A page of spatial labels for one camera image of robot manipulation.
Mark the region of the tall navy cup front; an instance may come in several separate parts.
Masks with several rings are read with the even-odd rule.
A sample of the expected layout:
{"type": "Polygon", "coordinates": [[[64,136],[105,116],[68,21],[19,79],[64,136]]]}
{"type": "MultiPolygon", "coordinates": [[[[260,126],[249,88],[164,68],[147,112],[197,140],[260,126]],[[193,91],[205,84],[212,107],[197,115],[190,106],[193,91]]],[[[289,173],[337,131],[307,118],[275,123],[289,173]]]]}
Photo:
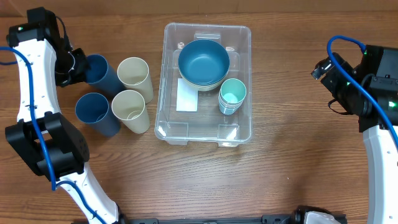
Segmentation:
{"type": "Polygon", "coordinates": [[[87,93],[76,103],[77,118],[103,136],[112,137],[121,129],[119,120],[111,111],[108,99],[100,93],[87,93]]]}

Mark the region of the tall beige cup front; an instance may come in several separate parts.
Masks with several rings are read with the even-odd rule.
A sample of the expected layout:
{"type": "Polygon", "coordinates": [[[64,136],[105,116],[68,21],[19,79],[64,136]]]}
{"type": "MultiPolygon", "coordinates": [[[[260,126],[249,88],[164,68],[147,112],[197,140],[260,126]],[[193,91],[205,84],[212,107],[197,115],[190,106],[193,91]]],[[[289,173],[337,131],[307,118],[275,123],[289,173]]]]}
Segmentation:
{"type": "Polygon", "coordinates": [[[118,93],[111,103],[113,114],[132,132],[142,134],[150,128],[150,119],[143,96],[135,90],[118,93]]]}

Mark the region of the small grey cup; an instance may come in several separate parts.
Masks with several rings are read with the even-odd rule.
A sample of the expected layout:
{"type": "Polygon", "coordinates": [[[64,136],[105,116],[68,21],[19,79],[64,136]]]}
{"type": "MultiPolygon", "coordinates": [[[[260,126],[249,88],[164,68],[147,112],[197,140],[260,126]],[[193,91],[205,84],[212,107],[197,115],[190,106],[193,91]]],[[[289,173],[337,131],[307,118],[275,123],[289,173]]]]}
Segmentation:
{"type": "Polygon", "coordinates": [[[220,99],[219,100],[220,111],[225,114],[234,113],[242,105],[242,103],[243,103],[242,101],[240,103],[228,103],[220,99]]]}

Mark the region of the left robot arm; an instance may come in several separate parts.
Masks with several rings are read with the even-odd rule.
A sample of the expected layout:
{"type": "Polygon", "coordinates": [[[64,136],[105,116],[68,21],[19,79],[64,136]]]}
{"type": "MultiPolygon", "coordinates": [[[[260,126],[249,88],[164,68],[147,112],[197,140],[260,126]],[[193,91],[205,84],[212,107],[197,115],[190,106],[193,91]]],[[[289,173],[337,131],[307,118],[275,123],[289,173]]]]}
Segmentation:
{"type": "Polygon", "coordinates": [[[65,190],[89,223],[128,223],[96,180],[84,136],[60,111],[57,87],[85,82],[90,67],[84,51],[60,34],[61,21],[37,7],[27,10],[27,23],[9,28],[3,50],[16,57],[21,100],[17,123],[5,128],[6,140],[52,190],[65,190]]]}

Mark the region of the tall beige cup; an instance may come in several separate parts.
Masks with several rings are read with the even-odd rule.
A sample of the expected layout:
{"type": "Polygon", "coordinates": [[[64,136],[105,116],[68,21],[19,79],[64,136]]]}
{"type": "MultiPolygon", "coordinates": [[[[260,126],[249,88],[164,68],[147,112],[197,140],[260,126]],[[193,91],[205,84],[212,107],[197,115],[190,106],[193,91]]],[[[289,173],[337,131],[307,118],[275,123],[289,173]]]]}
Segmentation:
{"type": "Polygon", "coordinates": [[[143,96],[135,90],[118,93],[111,103],[113,114],[132,132],[142,134],[150,128],[150,119],[143,96]]]}
{"type": "Polygon", "coordinates": [[[118,66],[117,76],[127,89],[139,92],[145,103],[152,101],[154,90],[149,66],[145,60],[139,57],[124,59],[118,66]]]}

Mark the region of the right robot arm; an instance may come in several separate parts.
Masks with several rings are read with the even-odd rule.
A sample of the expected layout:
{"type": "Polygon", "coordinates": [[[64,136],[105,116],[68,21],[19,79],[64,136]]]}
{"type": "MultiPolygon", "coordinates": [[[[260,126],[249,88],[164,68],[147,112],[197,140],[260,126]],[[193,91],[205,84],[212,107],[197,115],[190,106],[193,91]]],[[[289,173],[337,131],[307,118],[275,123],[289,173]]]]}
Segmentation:
{"type": "Polygon", "coordinates": [[[312,76],[358,116],[368,158],[368,223],[397,223],[397,50],[365,51],[352,67],[337,53],[319,61],[312,76]]]}

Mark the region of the dark blue bowl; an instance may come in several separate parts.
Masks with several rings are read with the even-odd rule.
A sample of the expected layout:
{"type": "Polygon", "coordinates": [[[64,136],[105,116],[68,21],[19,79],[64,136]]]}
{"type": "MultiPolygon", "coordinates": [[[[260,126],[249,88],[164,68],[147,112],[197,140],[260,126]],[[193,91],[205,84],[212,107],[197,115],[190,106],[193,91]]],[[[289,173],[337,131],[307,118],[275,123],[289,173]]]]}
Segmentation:
{"type": "Polygon", "coordinates": [[[178,57],[178,69],[186,81],[198,86],[219,83],[229,71],[230,59],[226,49],[214,40],[194,40],[178,57]]]}

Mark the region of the tall navy cup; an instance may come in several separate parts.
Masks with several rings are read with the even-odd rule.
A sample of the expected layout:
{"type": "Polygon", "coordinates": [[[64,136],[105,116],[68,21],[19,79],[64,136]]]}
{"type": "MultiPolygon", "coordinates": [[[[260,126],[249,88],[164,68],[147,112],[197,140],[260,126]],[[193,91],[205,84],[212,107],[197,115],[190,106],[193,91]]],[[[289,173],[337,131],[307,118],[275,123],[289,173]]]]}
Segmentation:
{"type": "Polygon", "coordinates": [[[100,93],[87,93],[76,103],[77,118],[103,136],[112,137],[121,129],[119,120],[111,111],[108,99],[100,93]]]}
{"type": "Polygon", "coordinates": [[[114,97],[126,88],[119,80],[114,68],[99,54],[87,56],[89,68],[85,70],[87,84],[114,97]]]}

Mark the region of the small pink cup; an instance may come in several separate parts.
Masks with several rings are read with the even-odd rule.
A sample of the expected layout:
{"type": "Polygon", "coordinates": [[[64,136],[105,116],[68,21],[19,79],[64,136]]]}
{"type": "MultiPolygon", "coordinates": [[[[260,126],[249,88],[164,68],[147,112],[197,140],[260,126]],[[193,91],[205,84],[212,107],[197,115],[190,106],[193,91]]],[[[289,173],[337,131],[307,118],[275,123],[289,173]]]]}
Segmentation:
{"type": "Polygon", "coordinates": [[[244,99],[240,99],[236,95],[231,93],[219,96],[220,105],[226,108],[239,108],[242,105],[243,101],[244,99]]]}

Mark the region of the small mint green cup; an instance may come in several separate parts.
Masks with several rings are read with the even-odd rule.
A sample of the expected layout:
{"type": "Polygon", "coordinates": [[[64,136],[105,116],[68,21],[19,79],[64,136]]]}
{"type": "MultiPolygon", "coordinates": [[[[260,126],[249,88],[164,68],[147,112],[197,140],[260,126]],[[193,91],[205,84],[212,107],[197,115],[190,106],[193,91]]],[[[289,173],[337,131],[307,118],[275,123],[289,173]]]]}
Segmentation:
{"type": "Polygon", "coordinates": [[[246,86],[237,78],[229,78],[223,82],[220,88],[221,99],[226,103],[239,104],[246,97],[246,86]]]}

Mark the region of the small light blue cup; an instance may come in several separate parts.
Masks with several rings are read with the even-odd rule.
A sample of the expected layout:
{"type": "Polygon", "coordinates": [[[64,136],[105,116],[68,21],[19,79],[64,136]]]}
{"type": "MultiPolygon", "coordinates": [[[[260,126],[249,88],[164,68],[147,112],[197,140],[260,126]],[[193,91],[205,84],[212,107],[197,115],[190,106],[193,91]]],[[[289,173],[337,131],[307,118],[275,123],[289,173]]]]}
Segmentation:
{"type": "Polygon", "coordinates": [[[225,115],[232,115],[234,114],[239,107],[229,107],[229,106],[224,106],[224,105],[219,105],[220,111],[225,114],[225,115]]]}

